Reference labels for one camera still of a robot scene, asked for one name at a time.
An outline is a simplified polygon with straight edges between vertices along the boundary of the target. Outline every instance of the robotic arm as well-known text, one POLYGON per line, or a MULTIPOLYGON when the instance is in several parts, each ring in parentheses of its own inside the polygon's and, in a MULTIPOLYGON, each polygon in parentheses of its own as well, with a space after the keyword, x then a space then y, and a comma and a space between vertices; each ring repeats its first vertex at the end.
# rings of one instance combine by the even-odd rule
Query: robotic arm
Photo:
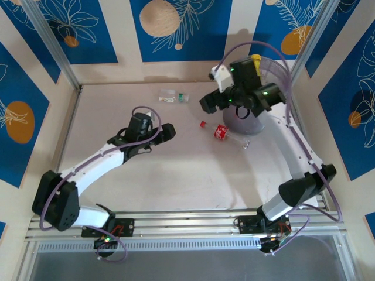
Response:
POLYGON ((176 135, 172 124, 164 124, 161 128, 160 133, 152 141, 144 142, 157 133, 157 128, 152 128, 150 116, 135 113, 127 128, 121 129, 97 153, 82 163, 61 173, 51 170, 46 172, 39 183, 32 206, 33 212, 42 216, 42 211, 52 191, 63 178, 72 174, 48 205, 45 220, 59 231, 70 227, 89 225, 111 232, 114 228, 115 214, 99 204, 95 207, 80 206, 79 197, 91 183, 102 175, 123 165, 138 154, 151 152, 151 146, 167 142, 176 135), (119 146, 131 143, 135 145, 118 149, 119 146), (98 160, 90 162, 90 159, 95 159, 96 156, 99 156, 98 160))
MULTIPOLYGON (((274 83, 262 85, 257 74, 256 66, 249 57, 230 64, 230 71, 225 66, 213 67, 210 78, 216 80, 218 89, 207 94, 200 100, 202 109, 209 113, 228 108, 230 105, 238 109, 244 107, 265 126, 266 133, 272 135, 283 154, 292 179, 279 186, 279 192, 270 201, 260 206, 255 216, 238 217, 240 233, 275 233, 279 231, 278 224, 287 222, 286 213, 298 207, 306 200, 316 196, 324 188, 322 179, 312 164, 316 164, 324 177, 330 182, 336 174, 333 165, 325 165, 311 149, 303 134, 290 116, 287 122, 285 116, 285 97, 274 83), (296 134, 312 155, 309 160, 296 137, 290 130, 294 127, 296 134)), ((279 247, 281 241, 276 241, 272 247, 263 247, 262 251, 269 252, 279 247)))

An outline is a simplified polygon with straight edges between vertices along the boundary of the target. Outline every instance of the small plastic container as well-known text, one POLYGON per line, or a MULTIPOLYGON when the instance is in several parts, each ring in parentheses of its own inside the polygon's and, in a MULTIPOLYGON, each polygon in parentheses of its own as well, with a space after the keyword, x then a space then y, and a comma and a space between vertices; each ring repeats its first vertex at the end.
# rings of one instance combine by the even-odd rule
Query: small plastic container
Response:
POLYGON ((176 90, 161 89, 159 92, 159 100, 163 102, 188 102, 189 95, 178 93, 176 90))
POLYGON ((221 141, 229 140, 236 143, 242 148, 247 149, 250 143, 246 138, 242 138, 228 130, 228 127, 220 124, 208 124, 205 121, 200 123, 200 126, 204 129, 208 129, 213 133, 213 136, 221 141))

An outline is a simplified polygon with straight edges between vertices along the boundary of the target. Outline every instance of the purple cable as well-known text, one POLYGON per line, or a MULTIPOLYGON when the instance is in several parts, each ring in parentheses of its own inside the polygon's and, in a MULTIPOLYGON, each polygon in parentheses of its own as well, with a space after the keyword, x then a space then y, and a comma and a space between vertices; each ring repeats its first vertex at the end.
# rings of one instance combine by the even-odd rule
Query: purple cable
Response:
POLYGON ((266 255, 275 255, 278 251, 280 251, 283 247, 287 246, 290 242, 292 242, 297 236, 298 234, 303 231, 305 229, 305 227, 309 224, 310 222, 310 216, 309 215, 302 215, 302 214, 292 214, 290 215, 290 217, 306 217, 307 220, 305 222, 305 224, 299 229, 297 230, 297 232, 289 239, 287 240, 284 244, 282 244, 278 249, 276 249, 273 253, 266 253, 266 255))
MULTIPOLYGON (((158 134, 160 133, 161 131, 161 126, 162 126, 162 120, 161 120, 161 117, 160 115, 155 111, 153 110, 151 107, 146 107, 146 106, 139 106, 139 107, 136 107, 132 110, 131 114, 134 115, 134 112, 137 110, 137 109, 140 109, 140 108, 146 108, 150 111, 152 111, 157 119, 158 119, 158 129, 156 130, 156 133, 150 137, 149 139, 147 140, 142 140, 140 142, 134 142, 134 143, 126 143, 124 145, 120 145, 120 146, 117 146, 115 148, 111 148, 111 149, 108 149, 106 151, 103 152, 103 154, 97 154, 95 156, 93 156, 92 158, 90 158, 88 161, 84 162, 82 165, 78 166, 74 173, 77 173, 79 172, 80 170, 82 170, 83 168, 87 167, 89 164, 91 164, 92 162, 96 161, 97 159, 99 159, 100 157, 103 157, 104 155, 108 154, 108 153, 111 153, 113 151, 116 151, 116 150, 119 150, 121 148, 126 148, 126 147, 129 147, 129 146, 134 146, 134 145, 142 145, 144 143, 147 143, 147 142, 150 142, 152 141, 153 139, 155 139, 158 134)), ((59 190, 59 188, 65 183, 65 181, 67 181, 69 178, 71 178, 72 176, 74 176, 74 173, 73 172, 70 172, 65 178, 63 178, 58 184, 57 186, 52 190, 50 196, 48 197, 47 201, 46 201, 46 204, 42 210, 42 214, 40 215, 40 221, 39 221, 39 228, 42 230, 42 231, 48 231, 48 230, 52 230, 53 227, 44 227, 43 226, 43 223, 45 221, 45 216, 46 216, 46 213, 47 213, 47 209, 48 207, 50 206, 51 202, 52 202, 52 199, 54 197, 54 195, 57 193, 57 191, 59 190)), ((88 226, 89 228, 92 228, 92 229, 95 229, 97 231, 100 231, 106 235, 108 235, 108 232, 103 230, 103 229, 100 229, 100 228, 95 228, 95 227, 92 227, 92 226, 88 226)), ((120 241, 120 239, 118 239, 117 237, 113 236, 113 235, 110 235, 112 238, 114 237, 114 239, 116 239, 125 249, 125 245, 120 241)))
MULTIPOLYGON (((283 81, 281 80, 281 82, 283 83, 283 85, 285 86, 285 95, 287 96, 287 106, 286 106, 286 109, 285 109, 285 116, 286 116, 286 119, 287 119, 287 123, 290 124, 291 123, 291 104, 292 104, 292 78, 291 78, 291 72, 290 72, 290 69, 289 69, 289 66, 287 64, 287 61, 285 59, 285 57, 275 48, 273 47, 272 45, 268 44, 268 43, 265 43, 265 42, 261 42, 261 41, 249 41, 249 42, 244 42, 244 43, 241 43, 241 44, 238 44, 236 46, 234 46, 233 48, 231 48, 225 55, 224 57, 222 58, 222 60, 220 61, 220 63, 217 65, 217 67, 215 68, 215 71, 217 71, 219 69, 219 67, 224 63, 225 59, 228 57, 228 55, 233 51, 235 50, 236 48, 238 47, 241 47, 241 46, 245 46, 245 45, 250 45, 250 44, 257 44, 257 45, 262 45, 262 46, 265 46, 271 50, 273 50, 279 57, 280 59, 282 60, 283 64, 285 65, 285 68, 287 70, 287 80, 283 81)), ((296 130, 293 128, 293 126, 289 126, 289 128, 291 129, 291 132, 293 133, 294 137, 296 138, 297 142, 299 143, 300 147, 302 148, 302 150, 305 152, 307 158, 309 160, 312 160, 312 156, 311 154, 309 153, 309 150, 306 148, 304 142, 302 141, 302 139, 299 137, 299 135, 297 134, 296 130)), ((319 177, 322 179, 324 185, 326 186, 327 190, 328 190, 328 193, 329 195, 331 196, 332 198, 332 201, 337 209, 337 215, 338 215, 338 218, 334 218, 333 216, 329 215, 328 213, 322 211, 319 209, 319 211, 322 213, 322 214, 325 214, 327 217, 331 218, 332 220, 334 220, 335 222, 342 222, 343 221, 343 218, 342 218, 342 211, 341 211, 341 208, 340 208, 340 205, 339 205, 339 202, 336 198, 336 196, 334 195, 333 193, 333 190, 331 188, 331 186, 329 185, 328 181, 326 180, 325 176, 322 174, 322 172, 319 170, 319 168, 317 167, 316 164, 313 164, 312 165, 313 168, 315 169, 315 171, 317 172, 317 174, 319 175, 319 177)))
POLYGON ((93 230, 96 230, 96 231, 100 231, 100 232, 102 232, 102 233, 104 233, 104 234, 106 234, 106 235, 108 235, 108 236, 110 236, 112 239, 115 239, 123 248, 124 248, 124 256, 121 258, 121 259, 118 259, 118 260, 116 260, 116 261, 110 261, 110 260, 108 260, 108 259, 104 259, 104 258, 101 258, 100 257, 100 255, 99 255, 99 249, 100 249, 100 246, 97 248, 97 250, 96 250, 96 255, 98 256, 98 257, 100 257, 100 260, 101 261, 104 261, 104 262, 111 262, 111 263, 120 263, 120 262, 123 262, 123 261, 125 261, 126 260, 126 258, 127 258, 127 256, 128 256, 128 251, 127 251, 127 248, 126 248, 126 246, 125 246, 125 243, 123 243, 118 237, 116 237, 115 235, 113 235, 112 233, 109 233, 108 231, 105 231, 105 230, 103 230, 103 229, 101 229, 101 228, 98 228, 98 227, 93 227, 93 226, 87 226, 88 228, 91 228, 91 229, 93 229, 93 230))

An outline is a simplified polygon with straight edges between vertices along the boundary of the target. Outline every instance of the purple wire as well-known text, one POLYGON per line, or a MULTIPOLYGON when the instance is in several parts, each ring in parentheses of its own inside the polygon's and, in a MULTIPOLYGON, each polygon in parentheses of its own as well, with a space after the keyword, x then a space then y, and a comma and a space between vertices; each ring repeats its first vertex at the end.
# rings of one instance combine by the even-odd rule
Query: purple wire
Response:
POLYGON ((290 217, 306 217, 307 220, 306 220, 305 224, 299 230, 297 230, 297 232, 289 240, 287 240, 284 244, 282 244, 279 248, 277 248, 273 253, 266 253, 266 255, 275 255, 283 247, 287 246, 290 242, 292 242, 298 236, 298 234, 306 228, 306 226, 310 222, 310 216, 309 215, 292 214, 292 215, 289 215, 289 216, 290 217))
MULTIPOLYGON (((273 50, 280 57, 280 59, 282 60, 283 64, 285 65, 285 68, 287 70, 287 80, 286 81, 285 80, 284 81, 281 80, 281 82, 286 87, 286 89, 285 89, 285 91, 286 91, 285 95, 287 96, 287 106, 286 106, 286 109, 285 109, 285 116, 286 116, 286 119, 287 119, 287 124, 290 125, 291 124, 291 116, 290 116, 290 114, 291 114, 291 104, 292 104, 292 77, 291 77, 291 72, 290 72, 290 69, 289 69, 289 66, 287 64, 287 61, 286 61, 285 57, 275 47, 273 47, 272 45, 270 45, 268 43, 261 42, 261 41, 249 41, 249 42, 244 42, 244 43, 238 44, 238 45, 234 46, 233 48, 231 48, 224 55, 224 57, 222 58, 222 60, 220 61, 220 63, 217 65, 215 71, 217 71, 219 69, 219 67, 224 63, 225 59, 228 57, 228 55, 233 50, 235 50, 238 47, 245 46, 245 45, 250 45, 250 44, 257 44, 257 45, 262 45, 262 46, 268 47, 269 49, 273 50)), ((293 128, 293 126, 289 126, 289 128, 291 129, 291 132, 293 133, 293 135, 296 138, 297 142, 299 143, 300 147, 305 152, 307 158, 309 160, 312 160, 312 156, 311 156, 309 150, 307 149, 307 147, 305 146, 304 142, 302 141, 302 139, 297 134, 296 130, 293 128)), ((320 209, 318 209, 318 210, 322 214, 327 215, 327 217, 329 217, 330 219, 334 220, 335 222, 342 222, 343 221, 342 210, 340 208, 340 205, 339 205, 339 202, 338 202, 336 196, 333 193, 333 190, 332 190, 330 184, 328 183, 328 181, 326 180, 326 178, 322 174, 322 172, 319 170, 319 168, 317 167, 317 165, 313 164, 312 166, 315 169, 315 171, 317 172, 317 174, 319 175, 319 177, 322 179, 324 185, 326 186, 326 188, 328 190, 328 193, 331 196, 332 201, 333 201, 333 203, 334 203, 334 205, 335 205, 335 207, 337 209, 338 218, 334 218, 333 216, 329 215, 328 213, 326 213, 326 212, 324 212, 324 211, 322 211, 320 209)))
MULTIPOLYGON (((44 226, 43 226, 43 223, 44 223, 44 221, 45 221, 45 216, 46 216, 46 213, 47 213, 47 209, 48 209, 48 207, 50 206, 50 204, 51 204, 51 202, 52 202, 52 199, 53 199, 54 195, 58 192, 59 188, 60 188, 60 187, 61 187, 61 186, 62 186, 62 185, 63 185, 63 184, 69 179, 69 178, 71 178, 72 176, 74 176, 74 175, 75 175, 74 173, 79 172, 79 171, 82 170, 83 168, 85 168, 85 167, 87 167, 88 165, 90 165, 92 162, 96 161, 97 159, 99 159, 100 157, 103 157, 104 155, 106 155, 106 154, 108 154, 108 153, 111 153, 111 152, 113 152, 113 151, 119 150, 119 149, 121 149, 121 148, 127 148, 127 147, 129 147, 129 146, 142 145, 142 144, 144 144, 144 143, 147 143, 147 142, 152 141, 153 139, 155 139, 155 138, 158 136, 158 134, 159 134, 160 131, 161 131, 161 127, 162 127, 162 120, 161 120, 160 115, 159 115, 155 110, 153 110, 151 107, 147 107, 147 106, 144 106, 144 105, 141 105, 141 106, 139 106, 139 107, 134 108, 134 109, 132 110, 131 114, 134 115, 134 112, 135 112, 137 109, 140 109, 140 108, 148 109, 148 110, 152 111, 152 112, 156 115, 156 117, 157 117, 157 119, 158 119, 158 122, 159 122, 159 124, 158 124, 158 129, 156 130, 156 133, 155 133, 152 137, 150 137, 149 139, 147 139, 147 140, 142 140, 142 141, 140 141, 140 142, 134 142, 134 143, 126 143, 126 144, 124 144, 124 145, 120 145, 120 146, 116 146, 115 148, 108 149, 108 150, 104 151, 103 154, 97 154, 97 155, 93 156, 92 158, 90 158, 88 161, 84 162, 82 165, 78 166, 78 167, 75 169, 74 172, 70 172, 65 178, 63 178, 63 179, 57 184, 57 186, 52 190, 50 196, 49 196, 48 199, 46 200, 46 204, 45 204, 45 206, 44 206, 44 208, 43 208, 43 210, 42 210, 42 213, 41 213, 41 215, 40 215, 39 228, 40 228, 42 231, 48 231, 48 230, 52 230, 52 229, 53 229, 53 227, 44 227, 44 226)), ((88 226, 88 227, 89 227, 89 228, 92 228, 92 229, 95 229, 95 230, 97 230, 97 231, 100 231, 100 232, 102 232, 102 233, 108 235, 108 232, 105 231, 105 230, 103 230, 103 229, 96 228, 96 227, 92 227, 92 226, 88 226)), ((117 241, 118 241, 118 242, 124 247, 124 249, 125 249, 125 245, 120 241, 120 239, 118 239, 117 237, 115 237, 115 236, 113 236, 113 235, 111 235, 111 234, 110 234, 110 236, 111 236, 112 238, 116 239, 116 240, 117 240, 117 241)))
MULTIPOLYGON (((93 227, 93 226, 91 226, 91 225, 89 225, 89 226, 87 226, 88 228, 91 228, 91 229, 93 229, 93 230, 96 230, 96 231, 99 231, 99 232, 102 232, 102 233, 104 233, 104 234, 106 234, 106 235, 108 235, 108 236, 110 236, 112 239, 115 239, 123 248, 124 248, 124 256, 121 258, 121 259, 118 259, 118 260, 116 260, 116 261, 110 261, 110 260, 108 260, 108 259, 103 259, 103 258, 101 258, 100 260, 101 261, 105 261, 105 262, 111 262, 111 263, 120 263, 120 262, 123 262, 123 261, 125 261, 126 260, 126 258, 127 258, 127 256, 128 256, 128 251, 127 251, 127 249, 126 249, 126 246, 125 246, 125 243, 123 243, 118 237, 116 237, 115 235, 113 235, 112 233, 110 233, 110 232, 108 232, 108 231, 106 231, 106 230, 103 230, 103 229, 101 229, 101 228, 98 228, 98 227, 93 227)), ((97 250, 96 250, 96 255, 97 256, 100 256, 99 255, 99 249, 100 249, 100 246, 97 248, 97 250)))

